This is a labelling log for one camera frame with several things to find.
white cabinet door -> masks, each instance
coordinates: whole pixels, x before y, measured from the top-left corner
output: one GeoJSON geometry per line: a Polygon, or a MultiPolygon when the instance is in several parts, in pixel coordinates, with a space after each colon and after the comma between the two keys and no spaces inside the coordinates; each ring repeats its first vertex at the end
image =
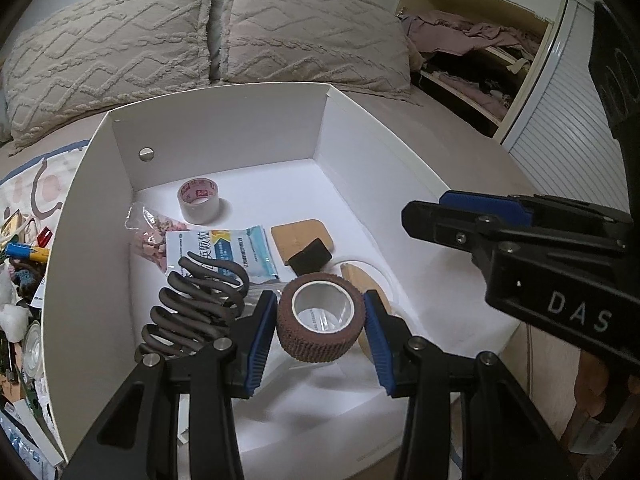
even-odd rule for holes
{"type": "Polygon", "coordinates": [[[567,0],[552,53],[503,142],[543,193],[628,211],[625,170],[589,74],[593,10],[567,0]]]}

roll of tape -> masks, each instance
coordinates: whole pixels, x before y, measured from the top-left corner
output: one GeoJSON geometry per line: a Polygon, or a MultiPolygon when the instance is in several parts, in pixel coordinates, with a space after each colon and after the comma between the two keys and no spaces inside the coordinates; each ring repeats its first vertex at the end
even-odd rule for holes
{"type": "Polygon", "coordinates": [[[335,361],[355,342],[364,326],[362,295],[347,280],[312,272],[288,283],[278,304],[280,344],[308,363],[335,361]]]}
{"type": "Polygon", "coordinates": [[[218,184],[208,178],[194,178],[178,190],[182,216],[190,224],[203,225],[213,221],[220,210],[218,184]]]}

bag of pink pieces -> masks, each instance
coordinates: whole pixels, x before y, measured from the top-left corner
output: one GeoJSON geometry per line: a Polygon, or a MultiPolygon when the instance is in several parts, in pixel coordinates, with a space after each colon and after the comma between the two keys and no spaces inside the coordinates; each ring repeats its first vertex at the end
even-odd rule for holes
{"type": "Polygon", "coordinates": [[[134,202],[127,214],[124,226],[133,231],[131,246],[136,254],[155,263],[166,272],[166,232],[188,231],[189,227],[146,207],[142,202],[134,202]]]}

red object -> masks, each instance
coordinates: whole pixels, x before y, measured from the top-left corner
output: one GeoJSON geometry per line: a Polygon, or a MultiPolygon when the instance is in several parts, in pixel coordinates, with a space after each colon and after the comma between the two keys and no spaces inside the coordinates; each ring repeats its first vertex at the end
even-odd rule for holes
{"type": "Polygon", "coordinates": [[[51,237],[53,236],[53,232],[48,227],[45,227],[42,232],[38,235],[38,247],[46,247],[51,237]]]}

white box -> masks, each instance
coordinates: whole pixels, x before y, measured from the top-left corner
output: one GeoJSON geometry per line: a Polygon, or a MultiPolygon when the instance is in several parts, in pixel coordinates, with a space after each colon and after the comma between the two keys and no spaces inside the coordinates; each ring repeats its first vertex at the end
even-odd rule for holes
{"type": "MultiPolygon", "coordinates": [[[[468,254],[405,234],[402,208],[437,202],[447,186],[335,88],[236,85],[128,105],[109,112],[89,144],[49,260],[44,369],[67,458],[134,367],[140,329],[166,282],[153,264],[130,258],[129,206],[140,200],[181,219],[178,186],[203,175],[230,205],[213,226],[269,231],[320,219],[334,256],[386,269],[411,329],[446,351],[500,351],[517,326],[484,303],[484,281],[468,254]],[[149,162],[138,156],[146,147],[154,150],[149,162]]],[[[281,279],[293,278],[270,244],[281,279]]],[[[278,349],[274,338],[272,354],[278,349]]],[[[290,370],[234,405],[246,478],[355,474],[399,445],[405,409],[377,385],[359,348],[324,367],[290,370]]]]}

